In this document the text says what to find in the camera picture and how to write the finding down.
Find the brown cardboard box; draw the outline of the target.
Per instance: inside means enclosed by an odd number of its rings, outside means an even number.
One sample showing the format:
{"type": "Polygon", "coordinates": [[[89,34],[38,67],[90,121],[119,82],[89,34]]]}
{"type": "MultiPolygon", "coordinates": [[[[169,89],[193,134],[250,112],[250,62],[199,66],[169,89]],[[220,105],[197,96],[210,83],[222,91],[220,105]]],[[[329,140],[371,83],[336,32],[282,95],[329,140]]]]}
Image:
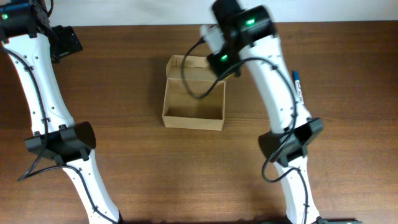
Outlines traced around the brown cardboard box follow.
{"type": "Polygon", "coordinates": [[[162,119],[166,128],[223,129],[226,82],[215,83],[205,57],[172,55],[165,74],[162,119]]]}

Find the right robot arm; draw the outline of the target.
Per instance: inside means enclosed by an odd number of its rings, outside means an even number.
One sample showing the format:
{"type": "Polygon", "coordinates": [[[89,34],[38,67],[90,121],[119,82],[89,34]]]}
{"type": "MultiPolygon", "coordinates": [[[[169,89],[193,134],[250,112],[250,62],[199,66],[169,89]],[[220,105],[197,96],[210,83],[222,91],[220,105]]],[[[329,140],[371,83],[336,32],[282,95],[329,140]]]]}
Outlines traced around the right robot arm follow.
{"type": "Polygon", "coordinates": [[[243,9],[237,1],[215,1],[216,25],[202,29],[211,49],[207,57],[219,80],[245,65],[266,107],[270,131],[258,141],[266,161],[273,164],[291,223],[321,220],[308,181],[308,145],[323,129],[301,102],[284,62],[281,40],[264,6],[243,9]]]}

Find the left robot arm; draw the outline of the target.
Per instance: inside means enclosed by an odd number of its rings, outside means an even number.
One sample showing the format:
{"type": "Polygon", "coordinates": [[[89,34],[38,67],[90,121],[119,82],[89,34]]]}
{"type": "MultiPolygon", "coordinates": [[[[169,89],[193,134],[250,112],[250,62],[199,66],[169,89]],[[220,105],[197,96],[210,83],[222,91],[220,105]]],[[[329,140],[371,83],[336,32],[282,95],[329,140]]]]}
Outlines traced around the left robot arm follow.
{"type": "Polygon", "coordinates": [[[52,11],[44,1],[1,4],[1,51],[12,60],[22,85],[33,134],[25,146],[37,156],[19,180],[61,169],[75,186],[90,223],[122,223],[96,164],[93,127],[87,121],[74,122],[53,70],[61,58],[83,47],[72,27],[50,25],[52,11]]]}

